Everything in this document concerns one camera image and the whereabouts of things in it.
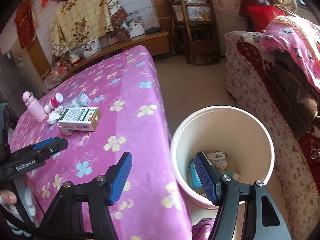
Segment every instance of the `photo of woman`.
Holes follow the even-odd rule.
[[[81,48],[85,58],[90,57],[93,54],[96,54],[97,52],[101,51],[101,46],[98,39],[89,41],[88,43],[82,45]]]

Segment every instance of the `gray refrigerator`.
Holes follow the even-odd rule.
[[[26,111],[22,94],[29,91],[11,51],[0,56],[0,102],[7,102],[11,120],[17,121]]]

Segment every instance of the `metal screw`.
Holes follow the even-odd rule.
[[[257,181],[256,181],[256,185],[257,185],[258,187],[263,187],[263,186],[264,186],[264,183],[263,183],[261,180],[257,180]]]
[[[222,180],[228,182],[228,181],[231,180],[231,178],[230,178],[229,175],[223,175],[223,176],[222,176]]]
[[[71,186],[71,181],[66,181],[63,183],[63,187],[70,187]]]
[[[106,179],[106,176],[104,175],[99,175],[96,177],[97,181],[104,181]]]

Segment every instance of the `white trash can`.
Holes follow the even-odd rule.
[[[232,160],[233,171],[240,174],[239,182],[261,180],[267,184],[273,171],[271,137],[252,114],[232,106],[210,106],[191,114],[173,135],[171,161],[179,185],[195,204],[206,209],[217,207],[187,183],[189,164],[201,151],[224,152],[227,160]]]

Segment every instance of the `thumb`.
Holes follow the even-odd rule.
[[[17,202],[16,195],[7,189],[1,189],[0,195],[2,200],[8,205],[14,205]]]

